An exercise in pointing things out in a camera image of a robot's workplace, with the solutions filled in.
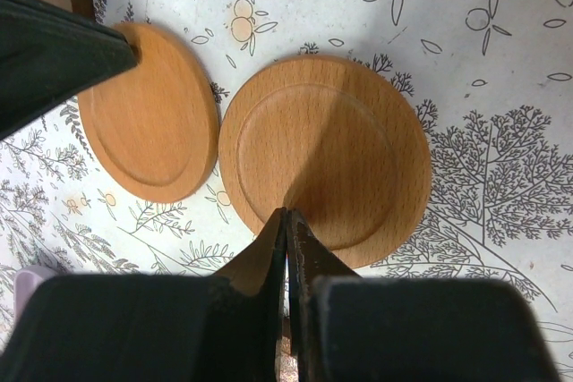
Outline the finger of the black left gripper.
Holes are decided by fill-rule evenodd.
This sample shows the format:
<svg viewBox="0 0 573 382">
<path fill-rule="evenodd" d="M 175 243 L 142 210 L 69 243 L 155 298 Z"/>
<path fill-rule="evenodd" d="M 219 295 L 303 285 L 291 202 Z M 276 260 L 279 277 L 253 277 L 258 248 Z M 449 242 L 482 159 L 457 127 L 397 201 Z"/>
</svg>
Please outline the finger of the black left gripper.
<svg viewBox="0 0 573 382">
<path fill-rule="evenodd" d="M 1 0 L 1 138 L 136 64 L 116 30 L 41 0 Z"/>
</svg>

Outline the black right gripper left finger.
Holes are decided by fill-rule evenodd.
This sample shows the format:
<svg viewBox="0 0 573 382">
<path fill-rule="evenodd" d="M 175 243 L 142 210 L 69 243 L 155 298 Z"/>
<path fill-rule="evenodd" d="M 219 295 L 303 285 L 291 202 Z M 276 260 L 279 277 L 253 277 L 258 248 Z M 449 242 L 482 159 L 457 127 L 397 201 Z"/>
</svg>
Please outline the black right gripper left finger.
<svg viewBox="0 0 573 382">
<path fill-rule="evenodd" d="M 62 275 L 38 286 L 4 381 L 274 381 L 287 213 L 210 276 Z"/>
</svg>

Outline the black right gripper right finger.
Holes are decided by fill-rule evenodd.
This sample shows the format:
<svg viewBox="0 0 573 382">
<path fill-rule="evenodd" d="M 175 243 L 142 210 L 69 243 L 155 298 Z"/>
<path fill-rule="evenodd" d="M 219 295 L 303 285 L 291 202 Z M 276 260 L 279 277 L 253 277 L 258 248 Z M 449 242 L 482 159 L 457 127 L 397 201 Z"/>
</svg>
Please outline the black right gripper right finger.
<svg viewBox="0 0 573 382">
<path fill-rule="evenodd" d="M 291 350 L 302 381 L 555 381 L 521 294 L 483 278 L 362 277 L 287 214 Z"/>
</svg>

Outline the light wooden coaster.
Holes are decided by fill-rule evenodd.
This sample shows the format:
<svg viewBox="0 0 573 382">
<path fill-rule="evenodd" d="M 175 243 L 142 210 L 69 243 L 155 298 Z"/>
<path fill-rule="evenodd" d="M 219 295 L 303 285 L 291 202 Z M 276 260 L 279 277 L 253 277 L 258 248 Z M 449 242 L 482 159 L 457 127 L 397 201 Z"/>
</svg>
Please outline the light wooden coaster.
<svg viewBox="0 0 573 382">
<path fill-rule="evenodd" d="M 246 81 L 224 116 L 219 165 L 251 231 L 275 209 L 295 209 L 353 268 L 408 239 L 432 187 L 408 101 L 373 70 L 331 55 L 290 57 Z"/>
<path fill-rule="evenodd" d="M 174 203 L 200 188 L 218 153 L 218 109 L 192 50 L 148 23 L 116 24 L 134 68 L 84 90 L 78 106 L 95 158 L 131 194 Z"/>
</svg>

